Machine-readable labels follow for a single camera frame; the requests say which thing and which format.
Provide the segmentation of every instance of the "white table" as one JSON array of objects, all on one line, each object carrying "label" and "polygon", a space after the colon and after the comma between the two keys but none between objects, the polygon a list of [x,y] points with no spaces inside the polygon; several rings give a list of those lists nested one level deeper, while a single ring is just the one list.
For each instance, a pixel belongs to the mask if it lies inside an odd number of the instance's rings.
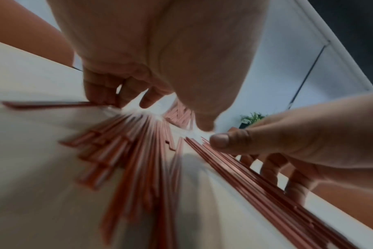
[{"label": "white table", "polygon": [[[84,100],[81,81],[80,71],[0,43],[0,100]],[[128,108],[137,108],[138,101]],[[158,104],[149,111],[167,108]],[[0,106],[0,248],[105,248],[98,223],[121,171],[98,192],[77,186],[73,179],[85,165],[57,140],[108,116],[96,107],[16,112]],[[175,139],[209,136],[172,130]],[[181,249],[294,248],[188,145],[184,152],[177,213]],[[286,182],[280,175],[279,186]],[[373,230],[314,194],[306,207],[361,248],[373,249]],[[121,222],[112,248],[146,248],[151,223],[151,217],[132,227]]]}]

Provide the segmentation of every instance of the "ceiling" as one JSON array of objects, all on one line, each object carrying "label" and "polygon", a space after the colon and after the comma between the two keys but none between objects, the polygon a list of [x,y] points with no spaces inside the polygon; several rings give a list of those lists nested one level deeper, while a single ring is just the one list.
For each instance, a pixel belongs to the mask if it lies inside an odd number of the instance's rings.
[{"label": "ceiling", "polygon": [[309,0],[373,84],[373,0]]}]

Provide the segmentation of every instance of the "skin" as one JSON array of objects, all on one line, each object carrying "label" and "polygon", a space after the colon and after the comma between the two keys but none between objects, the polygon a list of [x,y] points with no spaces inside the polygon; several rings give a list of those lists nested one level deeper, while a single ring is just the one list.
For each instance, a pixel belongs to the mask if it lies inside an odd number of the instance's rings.
[{"label": "skin", "polygon": [[[147,108],[175,92],[204,131],[235,100],[268,8],[268,0],[48,3],[82,57],[90,101],[122,108],[148,90]],[[373,191],[373,94],[276,114],[210,142],[245,163],[265,155],[261,174],[273,183],[292,164],[285,193],[301,204],[322,181]]]},{"label": "skin", "polygon": [[373,94],[269,116],[245,130],[213,135],[210,143],[244,155],[249,165],[266,155],[260,173],[274,184],[291,163],[285,194],[300,204],[323,181],[373,191]]},{"label": "skin", "polygon": [[148,108],[176,92],[204,131],[235,100],[268,7],[268,0],[48,3],[82,58],[88,100],[122,108],[148,89],[140,102]]}]

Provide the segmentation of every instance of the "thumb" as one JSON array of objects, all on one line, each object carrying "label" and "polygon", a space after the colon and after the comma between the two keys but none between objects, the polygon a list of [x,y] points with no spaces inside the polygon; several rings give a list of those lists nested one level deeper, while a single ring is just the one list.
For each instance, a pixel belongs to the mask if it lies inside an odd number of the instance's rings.
[{"label": "thumb", "polygon": [[231,155],[285,153],[297,146],[297,133],[282,122],[248,127],[210,137],[211,146]]},{"label": "thumb", "polygon": [[215,128],[214,121],[218,115],[207,115],[195,112],[196,125],[202,131],[213,131]]}]

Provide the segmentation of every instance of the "fingernail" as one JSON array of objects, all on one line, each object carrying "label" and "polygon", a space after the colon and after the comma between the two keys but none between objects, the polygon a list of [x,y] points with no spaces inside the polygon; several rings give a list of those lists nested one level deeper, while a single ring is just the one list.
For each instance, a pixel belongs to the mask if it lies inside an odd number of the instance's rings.
[{"label": "fingernail", "polygon": [[216,148],[226,148],[229,145],[229,136],[227,134],[212,135],[210,144]]}]

